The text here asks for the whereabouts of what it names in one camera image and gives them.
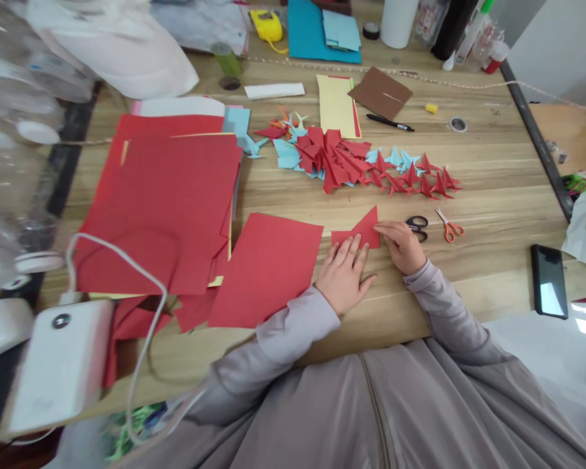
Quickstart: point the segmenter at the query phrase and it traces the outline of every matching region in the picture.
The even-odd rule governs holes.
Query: brown paper
[[[363,77],[363,81],[348,94],[375,114],[392,121],[410,99],[412,91],[372,67]]]

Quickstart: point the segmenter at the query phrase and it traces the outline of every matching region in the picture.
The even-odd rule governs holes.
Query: phone
[[[539,244],[530,247],[534,276],[534,303],[540,315],[568,318],[562,253]]]

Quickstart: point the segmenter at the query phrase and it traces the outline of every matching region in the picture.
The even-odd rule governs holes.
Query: pen
[[[406,130],[407,132],[414,132],[415,130],[411,126],[400,124],[399,122],[389,121],[388,119],[382,116],[376,116],[375,114],[367,114],[367,117],[372,121],[381,122],[382,124],[390,125],[393,127],[400,128],[401,130]]]

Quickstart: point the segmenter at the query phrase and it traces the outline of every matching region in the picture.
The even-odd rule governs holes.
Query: zipper
[[[391,457],[392,449],[391,447],[389,447],[389,439],[386,435],[386,429],[384,425],[384,422],[386,421],[384,406],[382,405],[382,401],[376,393],[376,388],[371,379],[371,374],[369,373],[369,367],[367,366],[367,362],[361,354],[358,354],[358,356],[360,357],[360,361],[363,364],[365,378],[367,379],[367,387],[369,388],[369,396],[371,398],[371,405],[373,407],[373,413],[375,415],[376,424],[378,426],[378,436],[380,437],[380,468],[390,469],[390,467],[395,467],[396,465],[391,464],[394,458]]]

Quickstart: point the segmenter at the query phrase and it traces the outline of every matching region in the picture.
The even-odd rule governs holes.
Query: black table edge
[[[501,64],[501,73],[506,81],[514,81],[516,80],[512,69],[510,68],[510,64],[508,61],[504,61]],[[514,99],[514,103],[516,104],[517,109],[519,110],[519,114],[523,119],[523,123],[525,124],[525,128],[527,128],[527,133],[529,134],[532,142],[534,143],[534,147],[536,148],[536,153],[538,153],[538,157],[540,158],[540,162],[542,163],[543,168],[545,169],[545,173],[549,178],[549,182],[555,192],[555,196],[558,199],[560,207],[562,208],[562,212],[564,213],[566,220],[571,220],[571,213],[573,211],[573,201],[568,194],[568,191],[565,188],[565,185],[562,182],[562,177],[560,176],[560,172],[558,171],[557,166],[549,150],[547,149],[547,144],[545,143],[545,139],[543,138],[542,134],[540,133],[540,129],[538,128],[538,124],[534,120],[534,116],[532,115],[532,111],[529,109],[529,104],[525,100],[525,96],[521,91],[521,87],[515,83],[512,85],[508,85],[510,89],[510,94]]]
[[[87,136],[91,116],[98,99],[101,83],[97,83],[91,100],[84,104],[70,103],[65,110],[65,125],[60,132],[63,141],[82,141]],[[55,191],[48,200],[48,212],[61,216],[72,187],[82,146],[54,145],[48,161],[59,172]],[[33,274],[30,282],[13,291],[2,291],[0,298],[23,298],[35,307],[44,281],[43,274]],[[24,343],[0,355],[0,421],[7,404],[12,382],[20,363]]]

